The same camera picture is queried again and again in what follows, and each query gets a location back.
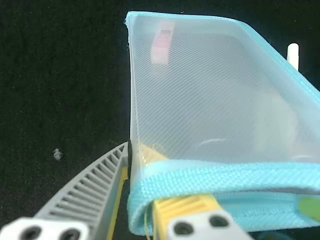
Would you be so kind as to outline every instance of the gray ribbed plastic part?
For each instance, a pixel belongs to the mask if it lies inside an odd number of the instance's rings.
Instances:
[[[121,181],[122,168],[126,166],[127,142],[86,167],[61,188],[34,217],[84,222],[89,226],[90,239],[105,239]]]

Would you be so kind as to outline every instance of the light blue fabric trim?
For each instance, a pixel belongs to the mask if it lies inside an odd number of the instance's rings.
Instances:
[[[149,176],[137,182],[131,189],[127,204],[129,229],[137,235],[145,234],[145,209],[156,199],[213,193],[219,200],[219,194],[222,193],[279,188],[320,191],[320,164],[296,162],[226,164],[184,168]],[[246,231],[319,225],[298,213],[292,204],[288,205],[287,211],[282,211],[286,205],[279,209],[277,204],[271,206],[267,204],[267,207],[263,206],[266,207],[263,214],[256,210],[252,212],[250,209],[239,211],[237,214],[231,211],[231,214]],[[148,231],[152,233],[151,222],[148,223]]]
[[[311,98],[320,104],[320,92],[300,73],[298,72],[288,61],[286,61],[280,53],[278,53],[259,33],[257,33],[248,24],[220,16],[205,16],[205,15],[185,15],[185,14],[171,14],[161,12],[149,12],[149,11],[129,11],[125,18],[125,24],[129,27],[130,18],[134,16],[150,16],[150,17],[162,17],[162,18],[179,18],[179,19],[212,19],[212,20],[224,20],[228,22],[237,23],[239,27],[243,28],[248,35],[254,38],[262,48],[268,52],[273,59],[292,76],[296,83],[298,83]]]

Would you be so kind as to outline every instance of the black fabric surface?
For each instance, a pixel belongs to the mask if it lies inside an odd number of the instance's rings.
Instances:
[[[132,10],[241,20],[283,56],[297,42],[300,72],[320,89],[317,0],[0,0],[0,227],[129,139]],[[122,199],[114,237],[138,239]]]

